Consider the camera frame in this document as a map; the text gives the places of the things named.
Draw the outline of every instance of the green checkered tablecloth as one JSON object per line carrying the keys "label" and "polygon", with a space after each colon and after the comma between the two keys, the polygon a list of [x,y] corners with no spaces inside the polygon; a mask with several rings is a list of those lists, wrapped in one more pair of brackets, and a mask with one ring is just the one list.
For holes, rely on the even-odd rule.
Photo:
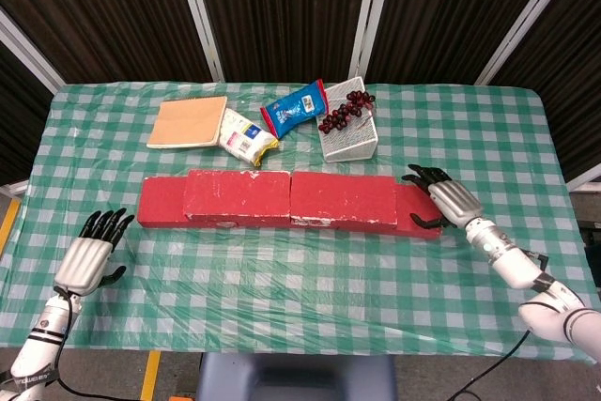
{"label": "green checkered tablecloth", "polygon": [[[20,346],[53,295],[61,257],[96,209],[137,210],[142,180],[191,168],[245,169],[219,148],[155,150],[162,100],[226,95],[259,107],[299,85],[68,85],[55,97],[18,222],[0,262],[0,346]],[[262,169],[401,177],[446,168],[523,248],[550,255],[556,277],[592,302],[594,287],[545,112],[530,90],[370,85],[377,155],[324,163],[315,122],[300,125]],[[132,224],[108,270],[116,285],[85,298],[77,347],[305,353],[499,355],[525,326],[508,288],[460,230],[423,241],[331,230],[152,230]],[[582,358],[537,338],[522,357]]]}

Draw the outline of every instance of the snack bag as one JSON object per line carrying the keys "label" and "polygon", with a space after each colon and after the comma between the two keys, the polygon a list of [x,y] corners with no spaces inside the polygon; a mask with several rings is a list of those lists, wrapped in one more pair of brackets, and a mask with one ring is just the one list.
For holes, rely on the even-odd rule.
{"label": "snack bag", "polygon": [[261,114],[270,132],[277,138],[282,138],[301,122],[328,113],[328,110],[328,98],[319,79],[266,107],[261,107]]}
{"label": "snack bag", "polygon": [[279,144],[271,133],[262,130],[231,108],[225,109],[219,132],[219,146],[234,157],[259,166],[263,154]]}

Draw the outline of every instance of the white wire basket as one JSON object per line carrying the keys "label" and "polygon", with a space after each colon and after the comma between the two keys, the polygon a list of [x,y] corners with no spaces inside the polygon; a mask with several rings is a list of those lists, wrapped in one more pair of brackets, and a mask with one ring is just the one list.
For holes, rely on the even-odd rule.
{"label": "white wire basket", "polygon": [[[364,91],[362,77],[355,77],[326,89],[330,110],[337,109],[341,103],[347,103],[347,94],[351,91]],[[321,150],[326,162],[349,162],[371,159],[378,145],[378,134],[374,123],[373,110],[362,110],[360,117],[352,116],[348,125],[338,131],[334,129],[327,135],[319,131]],[[317,116],[317,125],[325,115]]]}

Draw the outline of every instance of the robotic hand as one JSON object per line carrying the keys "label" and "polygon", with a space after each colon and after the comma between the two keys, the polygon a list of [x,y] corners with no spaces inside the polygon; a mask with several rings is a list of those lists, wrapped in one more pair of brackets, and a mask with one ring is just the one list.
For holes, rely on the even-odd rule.
{"label": "robotic hand", "polygon": [[125,272],[126,268],[121,266],[112,274],[103,275],[109,256],[134,218],[130,215],[121,220],[125,211],[120,208],[102,215],[96,211],[85,222],[54,277],[54,291],[58,295],[46,303],[10,368],[20,393],[0,390],[0,401],[40,400],[48,383],[58,380],[64,384],[58,374],[58,359],[82,310],[81,297],[115,283]]}
{"label": "robotic hand", "polygon": [[482,217],[483,208],[461,183],[439,168],[410,164],[417,173],[403,176],[426,192],[442,216],[424,221],[411,213],[424,228],[452,225],[465,228],[467,239],[511,288],[531,288],[538,294],[522,303],[518,312],[529,329],[547,340],[569,342],[601,362],[601,314],[587,308],[578,295],[539,269],[492,221]]}

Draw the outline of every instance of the wire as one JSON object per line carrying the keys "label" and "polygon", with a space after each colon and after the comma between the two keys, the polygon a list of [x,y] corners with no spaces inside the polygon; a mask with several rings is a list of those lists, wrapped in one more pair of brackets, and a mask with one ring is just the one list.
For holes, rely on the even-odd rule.
{"label": "wire", "polygon": [[[71,332],[71,326],[72,326],[72,322],[73,322],[73,304],[71,302],[71,296],[66,290],[64,290],[60,286],[55,286],[54,291],[56,291],[60,296],[65,298],[67,300],[67,304],[69,305],[69,317],[67,319],[67,330],[65,331],[65,337],[63,338],[63,341],[61,342],[60,346],[58,347],[58,352],[56,353],[56,357],[54,358],[54,368],[56,370],[58,370],[58,361],[60,360],[60,356],[63,352],[63,347],[65,346],[65,343],[67,342],[67,338],[69,338],[69,333]],[[58,381],[58,384],[63,389],[65,389],[67,392],[72,393],[76,396],[81,396],[83,398],[87,397],[87,398],[96,398],[96,399],[108,399],[109,401],[140,401],[138,399],[117,398],[117,397],[108,396],[105,394],[78,392],[77,390],[74,390],[69,385],[67,385],[67,382],[65,382],[60,376],[58,377],[57,381]]]}
{"label": "wire", "polygon": [[[541,269],[541,271],[544,271],[544,270],[547,269],[547,263],[548,263],[548,256],[547,255],[533,253],[532,251],[528,251],[528,250],[525,250],[525,249],[522,249],[522,251],[528,257],[530,257],[530,258],[536,258],[540,262],[540,269]],[[475,397],[479,401],[482,401],[482,399],[480,398],[480,396],[478,396],[474,392],[469,391],[468,388],[471,387],[472,384],[474,384],[475,382],[477,382],[478,380],[480,380],[481,378],[483,378],[484,376],[486,376],[492,370],[494,370],[495,368],[497,368],[499,365],[501,365],[503,362],[505,362],[511,356],[513,356],[514,353],[519,349],[519,347],[522,346],[522,343],[524,343],[526,341],[526,339],[528,338],[529,335],[530,335],[530,331],[526,331],[524,333],[524,335],[522,335],[522,338],[519,339],[519,341],[516,343],[516,345],[514,347],[512,347],[511,350],[507,354],[505,354],[498,361],[496,361],[495,363],[493,363],[492,365],[490,365],[484,372],[480,373],[475,378],[470,379],[470,382],[468,382],[461,389],[459,389],[455,393],[453,393],[453,395],[451,395],[451,397],[448,398],[447,401],[455,401],[456,398],[459,395],[464,394],[464,393],[470,394],[471,396]]]}

